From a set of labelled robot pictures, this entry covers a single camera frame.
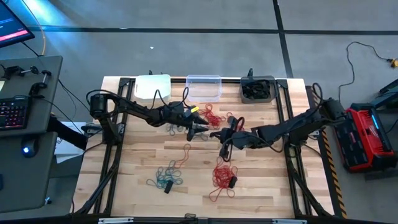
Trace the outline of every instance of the wooden table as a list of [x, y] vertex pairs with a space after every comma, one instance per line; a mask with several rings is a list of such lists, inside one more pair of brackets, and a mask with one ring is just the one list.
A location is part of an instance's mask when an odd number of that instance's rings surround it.
[[[119, 79], [120, 77], [104, 77], [102, 89], [117, 92]], [[288, 84], [294, 115], [303, 113], [308, 109], [304, 81], [288, 79]], [[184, 87], [183, 83], [172, 84], [172, 101], [181, 100]], [[283, 91], [280, 92], [285, 108]], [[188, 104], [197, 105], [200, 109], [205, 107], [205, 103]], [[219, 102], [213, 103], [213, 112], [218, 116], [226, 116], [227, 112], [232, 112], [235, 117], [244, 116], [245, 129], [279, 123], [275, 100], [271, 103], [244, 105], [239, 98], [237, 84], [223, 84], [223, 94]], [[199, 217], [214, 218], [294, 217], [284, 154], [269, 148], [234, 149], [232, 164], [239, 169], [234, 198], [229, 198], [224, 190], [217, 202], [209, 199], [209, 193], [215, 189], [212, 171], [221, 146], [217, 139], [203, 142], [196, 138], [190, 143], [192, 149], [189, 160], [180, 169], [183, 184], [174, 185], [169, 194], [147, 185], [146, 180], [155, 178], [159, 166], [167, 167], [170, 160], [184, 157], [183, 146], [187, 143], [185, 138], [184, 133], [170, 136], [165, 126], [153, 128], [144, 120], [128, 117], [112, 216], [183, 217], [186, 213], [194, 213]], [[100, 141], [100, 135], [94, 136], [90, 138], [87, 147]], [[281, 144], [278, 141], [274, 147], [280, 148]], [[309, 139], [308, 145], [318, 150], [316, 141]], [[98, 185], [105, 147], [98, 146], [85, 154], [74, 196], [76, 209], [84, 204]], [[308, 188], [325, 210], [333, 214], [321, 158], [302, 147], [302, 160]], [[298, 190], [297, 194], [303, 210], [302, 193]]]

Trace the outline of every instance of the gray floor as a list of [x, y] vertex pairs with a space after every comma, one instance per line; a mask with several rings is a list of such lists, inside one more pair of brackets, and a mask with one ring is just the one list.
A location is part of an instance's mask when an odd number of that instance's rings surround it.
[[[272, 0], [25, 0], [40, 23], [50, 26], [112, 28], [222, 28], [276, 29]], [[291, 30], [398, 30], [395, 0], [279, 0], [282, 22]], [[28, 26], [36, 26], [20, 0], [10, 7]], [[42, 39], [27, 41], [40, 51]], [[219, 74], [241, 77], [249, 68], [255, 75], [285, 78], [285, 66], [278, 34], [172, 34], [47, 32], [46, 55], [64, 57], [61, 80], [81, 99], [101, 86], [105, 75], [155, 73]], [[382, 57], [398, 57], [394, 35], [286, 35], [292, 71], [310, 85], [318, 82], [326, 97], [337, 98], [337, 86], [352, 79], [346, 46], [360, 41], [375, 46]], [[0, 49], [0, 58], [33, 57], [23, 45]], [[398, 70], [379, 60], [370, 49], [350, 47], [356, 81], [342, 89], [342, 104], [367, 102], [395, 80]], [[73, 106], [62, 89], [55, 104], [66, 114]], [[75, 121], [90, 121], [78, 106]], [[384, 125], [396, 115], [383, 116]], [[390, 133], [397, 134], [398, 129]], [[362, 220], [396, 223], [398, 179], [365, 181], [363, 174], [348, 174], [335, 164], [348, 216]], [[79, 159], [65, 167], [79, 168]], [[49, 195], [54, 203], [38, 210], [0, 214], [5, 218], [63, 215], [69, 211], [76, 182], [72, 177], [53, 179]]]

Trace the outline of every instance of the monitor screen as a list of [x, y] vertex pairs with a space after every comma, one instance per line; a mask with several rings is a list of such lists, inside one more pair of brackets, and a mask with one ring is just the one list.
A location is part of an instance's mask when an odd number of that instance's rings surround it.
[[0, 48], [33, 39], [34, 34], [0, 0]]

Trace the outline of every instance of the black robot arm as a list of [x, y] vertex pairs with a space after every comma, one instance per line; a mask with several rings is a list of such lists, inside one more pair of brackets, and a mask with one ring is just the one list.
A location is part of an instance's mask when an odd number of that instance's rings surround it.
[[[115, 104], [114, 111], [108, 112], [108, 100]], [[196, 106], [184, 108], [182, 102], [171, 102], [158, 108], [141, 106], [114, 93], [97, 93], [90, 98], [90, 115], [99, 121], [103, 128], [103, 139], [106, 144], [117, 144], [121, 140], [120, 127], [111, 121], [111, 117], [118, 113], [128, 113], [144, 119], [149, 125], [159, 127], [165, 123], [183, 126], [188, 129], [187, 141], [191, 141], [196, 133], [208, 129], [198, 124], [208, 124], [200, 118]]]
[[229, 144], [224, 144], [227, 141], [238, 149], [245, 147], [259, 149], [272, 146], [282, 136], [286, 136], [289, 144], [299, 146], [305, 144], [310, 133], [327, 125], [338, 124], [344, 119], [345, 112], [340, 102], [330, 98], [321, 101], [316, 108], [310, 108], [292, 119], [276, 125], [255, 127], [251, 132], [239, 130], [236, 119], [229, 118], [230, 128], [223, 128], [219, 132], [211, 133], [210, 136], [220, 140], [224, 154], [228, 150]]

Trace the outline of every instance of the red backlit keyboard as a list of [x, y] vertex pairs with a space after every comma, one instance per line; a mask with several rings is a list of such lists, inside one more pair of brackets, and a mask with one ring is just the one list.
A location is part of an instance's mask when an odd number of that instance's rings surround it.
[[0, 99], [0, 131], [26, 128], [30, 101], [28, 96]]

